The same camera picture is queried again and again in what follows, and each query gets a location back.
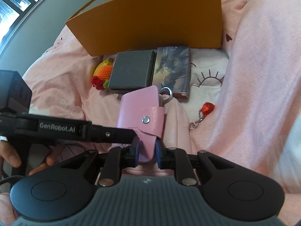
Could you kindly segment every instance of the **red gem keychain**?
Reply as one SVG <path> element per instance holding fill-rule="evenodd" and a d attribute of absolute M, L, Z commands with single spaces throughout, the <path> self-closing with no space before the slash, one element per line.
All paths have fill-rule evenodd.
<path fill-rule="evenodd" d="M 190 128 L 196 128 L 201 121 L 207 116 L 209 115 L 212 111 L 214 110 L 214 104 L 206 102 L 205 104 L 203 104 L 203 107 L 199 110 L 199 119 L 197 121 L 195 121 L 194 123 L 191 122 L 189 127 Z"/>

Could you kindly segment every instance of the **dark red heart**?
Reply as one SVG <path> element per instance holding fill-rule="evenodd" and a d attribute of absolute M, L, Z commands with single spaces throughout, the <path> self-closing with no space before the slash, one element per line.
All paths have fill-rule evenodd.
<path fill-rule="evenodd" d="M 230 40 L 232 40 L 232 38 L 228 34 L 226 34 L 226 40 L 230 41 Z"/>

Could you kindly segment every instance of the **colorful knitted toy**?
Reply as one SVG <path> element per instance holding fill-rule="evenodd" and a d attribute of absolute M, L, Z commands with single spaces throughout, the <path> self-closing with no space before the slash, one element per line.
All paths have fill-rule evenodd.
<path fill-rule="evenodd" d="M 113 69 L 113 59 L 109 58 L 99 64 L 94 71 L 91 83 L 97 90 L 108 89 L 109 79 Z"/>

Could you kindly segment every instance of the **pink wallet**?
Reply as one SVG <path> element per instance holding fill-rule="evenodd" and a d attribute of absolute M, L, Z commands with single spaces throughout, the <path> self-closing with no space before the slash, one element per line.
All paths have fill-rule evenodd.
<path fill-rule="evenodd" d="M 139 161 L 153 159 L 155 141 L 161 138 L 164 124 L 164 107 L 160 107 L 156 86 L 139 89 L 122 96 L 118 115 L 118 128 L 133 129 L 141 140 Z"/>

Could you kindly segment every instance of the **open cardboard box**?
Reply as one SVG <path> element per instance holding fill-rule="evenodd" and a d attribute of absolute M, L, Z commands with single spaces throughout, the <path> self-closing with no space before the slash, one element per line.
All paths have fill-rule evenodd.
<path fill-rule="evenodd" d="M 66 25 L 91 56 L 222 44 L 221 0 L 91 0 Z"/>

